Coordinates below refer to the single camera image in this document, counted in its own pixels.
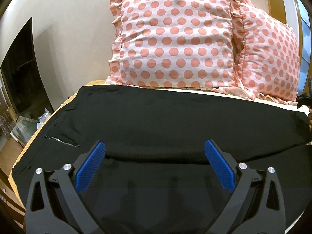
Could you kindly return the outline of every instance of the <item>pillow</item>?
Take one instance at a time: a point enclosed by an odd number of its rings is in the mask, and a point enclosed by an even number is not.
[[[106,83],[237,88],[229,0],[110,0],[117,39]]]
[[[233,2],[235,71],[250,98],[294,104],[300,75],[299,47],[291,27],[246,0]]]

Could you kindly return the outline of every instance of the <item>pink ruffled pillow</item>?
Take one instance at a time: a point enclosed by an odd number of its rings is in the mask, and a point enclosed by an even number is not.
[[[294,104],[300,75],[299,47],[294,31],[242,0],[233,2],[233,38],[237,80],[250,98],[269,97]]]
[[[110,1],[117,38],[106,83],[237,88],[229,0]]]

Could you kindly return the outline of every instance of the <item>black cloth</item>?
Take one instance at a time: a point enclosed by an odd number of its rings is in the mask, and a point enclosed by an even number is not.
[[[106,159],[82,198],[109,231],[201,233],[229,196],[205,157],[209,139],[251,168],[277,170],[288,225],[305,210],[312,198],[306,115],[194,93],[82,87],[42,128],[12,175],[26,204],[38,167],[59,169],[101,140]]]

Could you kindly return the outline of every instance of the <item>blue gripper pad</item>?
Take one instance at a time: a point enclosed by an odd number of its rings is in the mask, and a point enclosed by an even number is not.
[[[75,177],[77,193],[87,190],[99,165],[105,157],[106,147],[104,142],[99,142],[85,162],[82,164]]]
[[[205,155],[216,173],[222,187],[232,193],[236,187],[235,173],[211,141],[205,143]]]

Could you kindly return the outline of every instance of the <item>window pane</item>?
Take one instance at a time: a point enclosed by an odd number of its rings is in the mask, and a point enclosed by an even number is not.
[[[297,1],[298,1],[299,11],[300,11],[301,17],[307,23],[307,25],[310,26],[308,11],[306,10],[306,8],[304,7],[304,5],[302,4],[302,2],[300,0],[297,0]]]
[[[307,83],[308,70],[309,70],[309,63],[306,60],[302,59],[301,60],[301,66],[300,66],[298,95],[302,94],[302,92],[305,88],[305,84]]]
[[[311,30],[307,24],[302,20],[302,57],[307,61],[311,56]]]

